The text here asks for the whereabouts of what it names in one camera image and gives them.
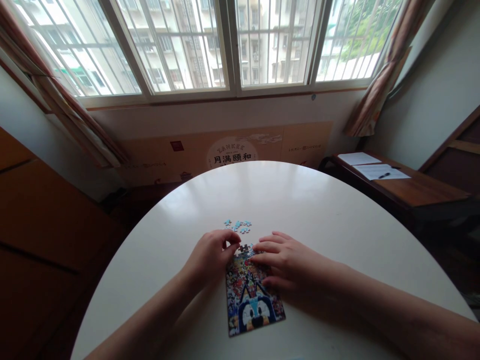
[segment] tree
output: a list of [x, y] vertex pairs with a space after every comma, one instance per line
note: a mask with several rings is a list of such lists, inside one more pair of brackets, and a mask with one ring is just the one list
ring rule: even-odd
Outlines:
[[347, 37], [341, 51], [341, 60], [346, 62], [358, 56], [380, 52], [401, 3], [402, 0], [344, 0], [340, 14], [340, 18], [344, 17], [344, 24], [341, 29], [339, 27], [336, 35], [340, 38]]

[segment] white wall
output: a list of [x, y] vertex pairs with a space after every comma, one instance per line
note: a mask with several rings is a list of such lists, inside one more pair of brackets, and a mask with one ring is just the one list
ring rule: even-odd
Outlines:
[[353, 151], [342, 130], [365, 91], [92, 111], [116, 140], [334, 121], [326, 154]]
[[56, 128], [0, 67], [0, 127], [96, 201], [122, 186], [114, 170], [100, 170]]
[[366, 148], [418, 169], [480, 105], [480, 2], [468, 0], [407, 84], [385, 105]]

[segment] paper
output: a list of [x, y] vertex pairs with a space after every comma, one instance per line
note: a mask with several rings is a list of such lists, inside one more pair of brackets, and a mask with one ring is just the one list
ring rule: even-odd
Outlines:
[[410, 176], [404, 174], [397, 169], [392, 168], [388, 164], [380, 165], [356, 165], [353, 166], [368, 180], [391, 180], [391, 179], [408, 179]]
[[344, 162], [346, 162], [348, 165], [381, 163], [380, 160], [364, 152], [352, 152], [349, 154], [339, 154], [338, 157], [342, 159]]

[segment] white oval table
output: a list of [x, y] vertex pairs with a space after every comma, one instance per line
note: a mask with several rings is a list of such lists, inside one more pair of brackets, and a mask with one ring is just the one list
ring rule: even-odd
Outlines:
[[[113, 333], [182, 268], [198, 239], [222, 229], [227, 219], [252, 223], [250, 233], [240, 235], [243, 243], [282, 231], [375, 279], [475, 319], [418, 240], [368, 197], [307, 167], [251, 161], [195, 177], [145, 215], [98, 284], [72, 359], [83, 359]], [[284, 301], [285, 321], [229, 338], [222, 280], [187, 308], [162, 358], [402, 358], [348, 310], [335, 312], [322, 303], [318, 308], [320, 317]]]

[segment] brown curtain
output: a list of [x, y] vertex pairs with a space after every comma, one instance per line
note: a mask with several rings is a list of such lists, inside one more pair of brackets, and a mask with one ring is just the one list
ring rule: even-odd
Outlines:
[[353, 111], [343, 130], [346, 135], [365, 137], [375, 133], [375, 125], [387, 95], [402, 70], [400, 61], [405, 56], [434, 1], [408, 0], [403, 16], [393, 30], [385, 65], [368, 87], [358, 107]]
[[120, 148], [54, 76], [6, 0], [0, 0], [0, 46], [31, 78], [52, 112], [98, 167], [119, 167], [127, 161]]

